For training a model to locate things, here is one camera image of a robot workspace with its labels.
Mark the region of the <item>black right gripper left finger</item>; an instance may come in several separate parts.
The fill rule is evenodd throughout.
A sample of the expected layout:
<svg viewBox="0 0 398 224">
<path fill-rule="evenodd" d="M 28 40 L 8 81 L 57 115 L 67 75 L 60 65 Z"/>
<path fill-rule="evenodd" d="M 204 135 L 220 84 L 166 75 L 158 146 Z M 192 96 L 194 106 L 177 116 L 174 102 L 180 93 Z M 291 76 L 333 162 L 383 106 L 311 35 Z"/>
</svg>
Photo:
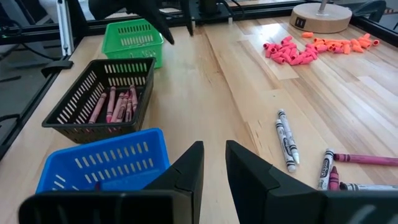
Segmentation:
<svg viewBox="0 0 398 224">
<path fill-rule="evenodd" d="M 155 193 L 149 200 L 148 224 L 199 224 L 204 157 L 203 141 L 196 141 L 144 187 Z"/>
</svg>

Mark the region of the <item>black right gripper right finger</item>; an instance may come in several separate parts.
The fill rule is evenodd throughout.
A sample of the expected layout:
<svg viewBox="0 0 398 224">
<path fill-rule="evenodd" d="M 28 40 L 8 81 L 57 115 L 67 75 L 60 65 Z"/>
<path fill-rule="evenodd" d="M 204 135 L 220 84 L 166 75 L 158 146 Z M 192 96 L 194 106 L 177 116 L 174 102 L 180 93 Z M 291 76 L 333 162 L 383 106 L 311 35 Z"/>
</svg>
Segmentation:
<svg viewBox="0 0 398 224">
<path fill-rule="evenodd" d="M 240 224 L 322 224 L 319 192 L 233 140 L 226 168 Z"/>
</svg>

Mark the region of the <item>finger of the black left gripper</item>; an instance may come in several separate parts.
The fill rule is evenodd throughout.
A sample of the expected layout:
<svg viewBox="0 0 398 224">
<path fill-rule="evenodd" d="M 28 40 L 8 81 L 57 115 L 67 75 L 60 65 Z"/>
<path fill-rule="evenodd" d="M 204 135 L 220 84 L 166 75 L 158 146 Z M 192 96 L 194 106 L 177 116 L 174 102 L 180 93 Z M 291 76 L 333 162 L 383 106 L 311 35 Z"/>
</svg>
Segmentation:
<svg viewBox="0 0 398 224">
<path fill-rule="evenodd" d="M 131 0 L 132 12 L 144 18 L 157 31 L 159 31 L 168 42 L 174 44 L 174 38 L 165 19 L 160 14 L 156 0 Z"/>
<path fill-rule="evenodd" d="M 182 0 L 182 12 L 190 36 L 193 36 L 192 17 L 190 13 L 190 0 Z"/>
</svg>

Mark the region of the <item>gray crayon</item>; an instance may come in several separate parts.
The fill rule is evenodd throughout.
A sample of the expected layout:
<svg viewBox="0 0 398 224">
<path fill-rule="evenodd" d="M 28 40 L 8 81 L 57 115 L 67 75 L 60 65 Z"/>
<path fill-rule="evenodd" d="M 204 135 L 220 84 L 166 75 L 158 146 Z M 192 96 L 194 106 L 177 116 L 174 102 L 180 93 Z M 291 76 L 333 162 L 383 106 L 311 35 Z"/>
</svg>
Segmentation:
<svg viewBox="0 0 398 224">
<path fill-rule="evenodd" d="M 325 151 L 317 185 L 318 190 L 328 190 L 330 173 L 333 168 L 334 153 L 332 148 L 327 148 Z"/>
<path fill-rule="evenodd" d="M 374 185 L 374 184 L 354 184 L 354 183 L 340 183 L 341 190 L 359 191 L 398 191 L 398 185 Z"/>
<path fill-rule="evenodd" d="M 282 121 L 280 119 L 277 119 L 275 121 L 275 127 L 276 127 L 277 134 L 279 137 L 282 152 L 284 154 L 284 159 L 285 159 L 285 164 L 287 166 L 287 170 L 290 173 L 294 173 L 296 171 L 295 161 L 294 161 L 294 158 L 290 151 L 287 136 L 285 135 L 284 127 L 283 127 Z"/>
</svg>

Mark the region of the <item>white marker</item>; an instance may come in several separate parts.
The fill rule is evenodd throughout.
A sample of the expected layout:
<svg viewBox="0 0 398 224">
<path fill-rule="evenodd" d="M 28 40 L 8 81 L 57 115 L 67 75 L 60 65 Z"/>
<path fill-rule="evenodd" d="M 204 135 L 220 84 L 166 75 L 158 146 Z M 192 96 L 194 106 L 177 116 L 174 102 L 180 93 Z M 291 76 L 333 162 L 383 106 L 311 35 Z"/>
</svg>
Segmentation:
<svg viewBox="0 0 398 224">
<path fill-rule="evenodd" d="M 277 114 L 278 114 L 279 119 L 282 122 L 283 127 L 284 127 L 285 135 L 286 135 L 287 140 L 288 140 L 288 144 L 289 144 L 290 151 L 292 153 L 292 157 L 294 158 L 294 161 L 297 164 L 300 164 L 299 151 L 298 151 L 298 148 L 297 148 L 295 139 L 293 137 L 292 130 L 290 128 L 290 125 L 289 125 L 289 122 L 287 120 L 287 116 L 286 116 L 286 113 L 285 113 L 284 109 L 279 109 Z"/>
</svg>

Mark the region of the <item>light pink crayon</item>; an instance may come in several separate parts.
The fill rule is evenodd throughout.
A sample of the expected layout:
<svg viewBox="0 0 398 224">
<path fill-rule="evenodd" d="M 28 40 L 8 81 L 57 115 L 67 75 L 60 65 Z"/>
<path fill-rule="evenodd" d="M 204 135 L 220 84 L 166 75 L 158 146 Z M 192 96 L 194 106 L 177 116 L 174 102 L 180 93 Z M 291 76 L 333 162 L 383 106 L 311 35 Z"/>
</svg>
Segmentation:
<svg viewBox="0 0 398 224">
<path fill-rule="evenodd" d="M 107 106 L 107 113 L 106 113 L 106 122 L 107 123 L 111 122 L 111 119 L 113 116 L 115 96 L 116 96 L 116 87 L 112 86 L 109 91 L 109 99 L 108 99 L 108 106 Z"/>
<path fill-rule="evenodd" d="M 129 98 L 127 99 L 124 121 L 130 122 L 131 120 L 132 120 L 132 96 L 129 96 Z"/>
<path fill-rule="evenodd" d="M 103 107 L 103 104 L 104 104 L 104 101 L 105 101 L 106 97 L 107 97 L 107 94 L 105 92 L 101 94 L 101 96 L 100 96 L 100 98 L 99 98 L 99 100 L 98 100 L 98 102 L 97 102 L 97 104 L 96 104 L 96 106 L 95 106 L 95 108 L 93 110 L 93 113 L 92 113 L 92 115 L 91 115 L 91 117 L 89 119 L 89 123 L 90 124 L 96 122 L 96 120 L 97 120 L 97 118 L 98 118 L 98 116 L 99 116 L 99 114 L 101 112 L 101 109 Z"/>
<path fill-rule="evenodd" d="M 130 92 L 131 92 L 131 102 L 132 102 L 132 110 L 135 113 L 137 104 L 138 104 L 138 99 L 137 99 L 137 92 L 136 92 L 136 87 L 134 85 L 131 85 L 129 87 Z"/>
<path fill-rule="evenodd" d="M 124 99 L 124 92 L 120 93 L 118 96 L 118 100 L 116 102 L 116 105 L 114 107 L 113 115 L 111 118 L 112 123 L 116 123 L 120 117 L 120 112 L 121 112 L 121 105 Z"/>
</svg>

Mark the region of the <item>dark pink crayon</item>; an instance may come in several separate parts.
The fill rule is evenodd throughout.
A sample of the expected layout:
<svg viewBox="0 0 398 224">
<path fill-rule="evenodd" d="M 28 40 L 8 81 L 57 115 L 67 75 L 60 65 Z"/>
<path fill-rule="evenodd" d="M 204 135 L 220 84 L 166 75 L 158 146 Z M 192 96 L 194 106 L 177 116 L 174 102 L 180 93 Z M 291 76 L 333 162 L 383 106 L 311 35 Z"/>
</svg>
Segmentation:
<svg viewBox="0 0 398 224">
<path fill-rule="evenodd" d="M 377 157 L 356 154 L 334 154 L 335 161 L 351 162 L 357 164 L 372 164 L 381 166 L 398 166 L 398 158 L 393 157 Z"/>
<path fill-rule="evenodd" d="M 331 172 L 330 172 L 328 189 L 329 190 L 339 190 L 340 189 L 339 173 L 335 166 L 332 167 Z"/>
</svg>

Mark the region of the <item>green plastic basket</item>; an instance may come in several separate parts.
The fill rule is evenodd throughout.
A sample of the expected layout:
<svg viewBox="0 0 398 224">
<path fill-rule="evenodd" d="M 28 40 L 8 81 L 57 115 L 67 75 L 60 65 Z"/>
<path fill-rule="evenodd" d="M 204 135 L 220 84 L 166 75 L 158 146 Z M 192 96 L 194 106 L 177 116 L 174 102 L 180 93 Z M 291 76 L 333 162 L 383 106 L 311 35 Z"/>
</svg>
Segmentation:
<svg viewBox="0 0 398 224">
<path fill-rule="evenodd" d="M 114 22 L 106 27 L 102 53 L 107 58 L 155 57 L 155 68 L 162 67 L 164 39 L 145 19 Z"/>
</svg>

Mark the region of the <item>white bar fixture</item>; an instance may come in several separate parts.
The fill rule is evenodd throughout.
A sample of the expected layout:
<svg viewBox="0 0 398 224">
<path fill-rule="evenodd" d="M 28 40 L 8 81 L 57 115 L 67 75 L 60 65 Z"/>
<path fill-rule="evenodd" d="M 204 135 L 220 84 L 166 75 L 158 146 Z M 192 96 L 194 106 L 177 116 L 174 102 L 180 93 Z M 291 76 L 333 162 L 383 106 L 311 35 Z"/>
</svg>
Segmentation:
<svg viewBox="0 0 398 224">
<path fill-rule="evenodd" d="M 57 16 L 63 56 L 74 51 L 73 35 L 67 0 L 57 0 Z"/>
</svg>

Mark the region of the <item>blue plastic basket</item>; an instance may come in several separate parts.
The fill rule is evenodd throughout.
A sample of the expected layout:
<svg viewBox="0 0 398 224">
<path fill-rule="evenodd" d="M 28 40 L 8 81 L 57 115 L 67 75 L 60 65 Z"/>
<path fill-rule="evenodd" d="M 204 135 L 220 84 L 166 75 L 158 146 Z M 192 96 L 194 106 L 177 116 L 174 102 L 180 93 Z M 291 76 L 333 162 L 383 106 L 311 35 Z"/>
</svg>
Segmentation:
<svg viewBox="0 0 398 224">
<path fill-rule="evenodd" d="M 151 128 L 82 144 L 48 156 L 36 193 L 140 190 L 170 167 L 164 135 Z"/>
</svg>

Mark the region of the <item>pink eraser caps pile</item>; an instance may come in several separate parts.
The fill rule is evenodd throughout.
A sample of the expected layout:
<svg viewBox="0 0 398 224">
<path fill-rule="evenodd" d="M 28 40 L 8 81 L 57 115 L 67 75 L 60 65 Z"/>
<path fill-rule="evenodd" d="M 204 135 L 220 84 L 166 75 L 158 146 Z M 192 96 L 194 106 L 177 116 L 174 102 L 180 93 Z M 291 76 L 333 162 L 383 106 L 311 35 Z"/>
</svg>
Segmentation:
<svg viewBox="0 0 398 224">
<path fill-rule="evenodd" d="M 292 42 L 292 36 L 287 36 L 280 44 L 266 42 L 263 49 L 265 57 L 278 64 L 307 65 L 318 58 L 318 51 L 313 44 L 307 44 L 303 50 L 299 50 Z"/>
</svg>

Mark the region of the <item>black plastic basket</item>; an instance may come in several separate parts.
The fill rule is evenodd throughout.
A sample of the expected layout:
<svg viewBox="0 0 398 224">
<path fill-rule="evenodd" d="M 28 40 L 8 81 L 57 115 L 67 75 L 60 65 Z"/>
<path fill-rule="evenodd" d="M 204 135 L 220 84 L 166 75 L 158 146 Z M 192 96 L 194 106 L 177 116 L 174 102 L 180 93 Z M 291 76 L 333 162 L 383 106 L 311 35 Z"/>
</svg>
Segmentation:
<svg viewBox="0 0 398 224">
<path fill-rule="evenodd" d="M 156 59 L 124 58 L 91 61 L 54 109 L 44 119 L 44 128 L 53 128 L 71 141 L 83 144 L 139 131 L 154 86 Z M 108 99 L 95 123 L 89 120 L 102 93 L 116 88 L 116 96 L 134 85 L 138 104 L 132 121 L 107 123 Z"/>
</svg>

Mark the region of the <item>white lamp with wooden base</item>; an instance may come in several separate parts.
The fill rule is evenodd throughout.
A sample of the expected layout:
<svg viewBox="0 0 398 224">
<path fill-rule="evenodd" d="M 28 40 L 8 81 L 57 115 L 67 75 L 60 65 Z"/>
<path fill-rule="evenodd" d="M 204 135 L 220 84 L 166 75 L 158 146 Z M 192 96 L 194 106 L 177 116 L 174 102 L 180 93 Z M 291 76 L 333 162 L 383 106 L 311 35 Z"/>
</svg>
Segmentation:
<svg viewBox="0 0 398 224">
<path fill-rule="evenodd" d="M 306 32 L 332 34 L 347 29 L 353 15 L 351 9 L 336 4 L 312 2 L 297 5 L 290 16 L 290 24 Z"/>
</svg>

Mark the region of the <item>orange eraser caps pile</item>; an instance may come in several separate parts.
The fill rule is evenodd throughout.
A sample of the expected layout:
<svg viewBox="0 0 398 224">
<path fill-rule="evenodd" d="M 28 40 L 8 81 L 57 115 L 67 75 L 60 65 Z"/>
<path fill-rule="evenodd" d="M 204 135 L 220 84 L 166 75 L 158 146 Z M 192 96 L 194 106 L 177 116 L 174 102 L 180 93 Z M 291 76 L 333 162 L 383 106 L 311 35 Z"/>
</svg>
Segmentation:
<svg viewBox="0 0 398 224">
<path fill-rule="evenodd" d="M 324 39 L 314 37 L 312 45 L 319 53 L 350 54 L 351 52 L 364 53 L 365 50 L 378 46 L 380 43 L 378 39 L 371 39 L 370 34 L 364 34 L 357 39 Z"/>
</svg>

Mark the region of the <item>black frame bracket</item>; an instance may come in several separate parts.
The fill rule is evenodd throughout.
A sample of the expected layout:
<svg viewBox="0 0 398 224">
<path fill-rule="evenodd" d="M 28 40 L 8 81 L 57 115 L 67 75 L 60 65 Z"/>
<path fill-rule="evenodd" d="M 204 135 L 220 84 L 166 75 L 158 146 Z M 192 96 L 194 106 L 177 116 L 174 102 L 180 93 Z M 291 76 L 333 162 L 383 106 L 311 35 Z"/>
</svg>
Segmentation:
<svg viewBox="0 0 398 224">
<path fill-rule="evenodd" d="M 41 69 L 41 73 L 45 78 L 47 78 L 52 73 L 60 72 L 66 69 L 71 69 L 73 65 L 74 65 L 73 61 L 57 60 L 48 63 L 43 69 Z"/>
</svg>

